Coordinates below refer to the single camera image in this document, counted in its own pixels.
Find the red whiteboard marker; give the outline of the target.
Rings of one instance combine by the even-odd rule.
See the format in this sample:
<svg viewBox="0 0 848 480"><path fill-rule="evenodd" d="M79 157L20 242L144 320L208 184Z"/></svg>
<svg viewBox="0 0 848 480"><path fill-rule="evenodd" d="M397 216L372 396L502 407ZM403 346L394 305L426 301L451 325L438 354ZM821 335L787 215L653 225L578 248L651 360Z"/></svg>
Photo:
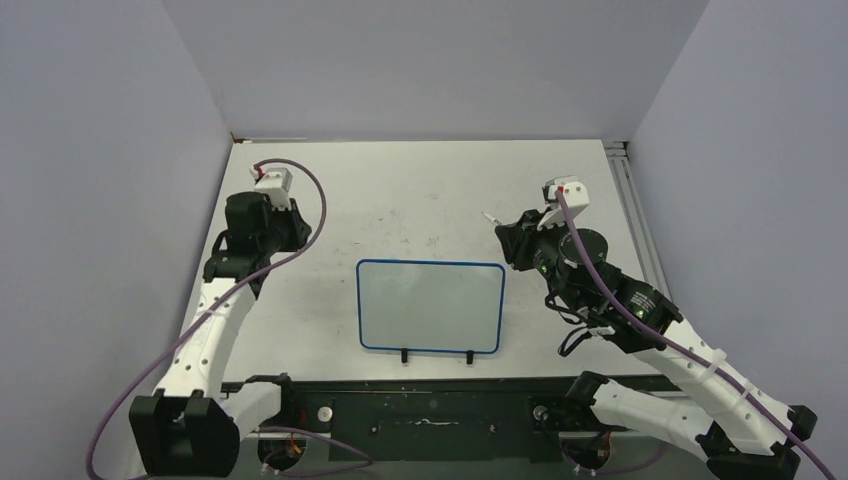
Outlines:
<svg viewBox="0 0 848 480"><path fill-rule="evenodd" d="M483 216L494 226L501 226L502 225L502 222L500 220L498 220L496 217L494 217L493 215L491 215L489 213L483 212Z"/></svg>

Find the blue framed whiteboard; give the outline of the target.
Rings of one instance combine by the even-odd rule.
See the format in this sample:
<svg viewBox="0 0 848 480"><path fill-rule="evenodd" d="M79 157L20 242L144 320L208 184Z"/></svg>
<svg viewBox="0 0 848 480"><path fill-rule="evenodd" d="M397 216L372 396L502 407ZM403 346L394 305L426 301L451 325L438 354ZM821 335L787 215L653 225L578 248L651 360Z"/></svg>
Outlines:
<svg viewBox="0 0 848 480"><path fill-rule="evenodd" d="M497 263L362 259L359 343L368 350L493 354L501 343L505 286Z"/></svg>

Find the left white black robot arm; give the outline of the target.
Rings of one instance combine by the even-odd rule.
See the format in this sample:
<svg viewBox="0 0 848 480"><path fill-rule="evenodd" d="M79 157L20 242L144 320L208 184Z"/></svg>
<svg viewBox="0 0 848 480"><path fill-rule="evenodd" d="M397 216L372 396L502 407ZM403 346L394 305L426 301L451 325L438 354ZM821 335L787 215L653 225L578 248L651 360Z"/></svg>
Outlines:
<svg viewBox="0 0 848 480"><path fill-rule="evenodd" d="M225 204L226 228L202 273L194 318L154 390L133 399L129 421L150 477L224 478L242 440L262 422L290 428L298 403L281 392L280 376L261 377L222 398L235 340L277 253L295 257L311 242L311 227L289 194L242 192Z"/></svg>

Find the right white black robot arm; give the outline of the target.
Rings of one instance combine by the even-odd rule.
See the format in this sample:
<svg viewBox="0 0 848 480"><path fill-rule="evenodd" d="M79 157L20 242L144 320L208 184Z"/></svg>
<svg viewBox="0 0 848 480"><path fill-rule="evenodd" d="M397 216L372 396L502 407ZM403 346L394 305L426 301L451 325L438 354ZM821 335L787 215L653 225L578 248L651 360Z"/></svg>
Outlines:
<svg viewBox="0 0 848 480"><path fill-rule="evenodd" d="M569 390L569 421L661 440L701 460L719 479L794 478L816 414L774 399L740 374L660 291L609 263L601 233L572 221L547 227L544 218L528 210L513 223L495 225L507 264L539 273L550 309L577 316L585 337L611 342L688 398L679 404L587 371Z"/></svg>

